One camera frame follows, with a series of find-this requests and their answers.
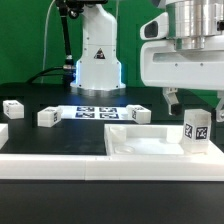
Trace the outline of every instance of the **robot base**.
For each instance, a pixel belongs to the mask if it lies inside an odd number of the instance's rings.
[[[85,96],[113,97],[118,95],[124,95],[125,87],[111,90],[96,90],[96,89],[83,89],[80,87],[71,86],[71,92]]]

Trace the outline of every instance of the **black tabletop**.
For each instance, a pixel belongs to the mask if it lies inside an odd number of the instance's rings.
[[[178,97],[183,110],[212,110],[189,91]],[[112,121],[68,119],[52,128],[38,127],[37,112],[47,106],[140,104],[152,111],[152,124],[183,124],[183,113],[168,115],[160,88],[127,88],[124,96],[94,98],[74,95],[60,85],[1,85],[0,100],[8,99],[24,104],[25,118],[10,120],[1,109],[9,140],[0,153],[106,154],[103,127]],[[211,140],[222,150],[223,129],[213,122]],[[0,180],[2,224],[223,224],[223,209],[223,182]]]
[[[126,107],[142,105],[152,111],[152,124],[183,124],[183,113],[170,116],[161,88],[129,87],[126,94],[110,98],[76,95],[61,85],[4,84],[0,86],[0,104],[15,99],[24,105],[24,119],[9,119],[1,107],[0,121],[9,124],[9,140],[0,153],[105,155],[104,124],[133,121],[62,119],[52,128],[37,126],[37,112],[58,105]],[[212,108],[189,91],[178,93],[184,109]],[[213,122],[211,140],[223,149],[224,126]]]

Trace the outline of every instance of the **white cube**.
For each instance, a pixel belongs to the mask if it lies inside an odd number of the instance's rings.
[[[60,107],[47,107],[37,113],[38,126],[52,127],[61,121],[62,109]]]
[[[128,119],[134,120],[139,124],[148,124],[151,122],[151,111],[141,105],[127,105]]]
[[[10,119],[24,118],[24,106],[17,100],[3,101],[3,111]]]
[[[211,132],[211,113],[202,109],[186,110],[182,147],[198,153],[207,152]]]
[[[0,124],[0,149],[9,139],[8,124]]]

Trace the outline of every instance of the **black logo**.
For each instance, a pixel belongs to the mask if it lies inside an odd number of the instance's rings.
[[[106,59],[101,48],[97,51],[97,53],[94,56],[94,58],[95,59]]]
[[[189,124],[185,124],[185,136],[192,138],[193,127]]]
[[[196,129],[196,140],[206,139],[208,135],[208,127],[199,127]]]

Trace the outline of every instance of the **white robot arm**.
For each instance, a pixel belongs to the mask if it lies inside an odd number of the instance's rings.
[[[83,17],[83,52],[76,63],[73,92],[90,96],[123,94],[121,63],[116,57],[117,21],[101,4],[107,0],[56,0],[61,14],[66,63],[71,66],[71,50],[66,15]]]
[[[177,88],[217,90],[221,98],[217,121],[224,121],[223,2],[166,0],[157,5],[166,12],[144,25],[141,37],[165,40],[149,41],[141,49],[144,84],[164,87],[167,102],[174,105],[178,101],[169,94],[173,96]]]

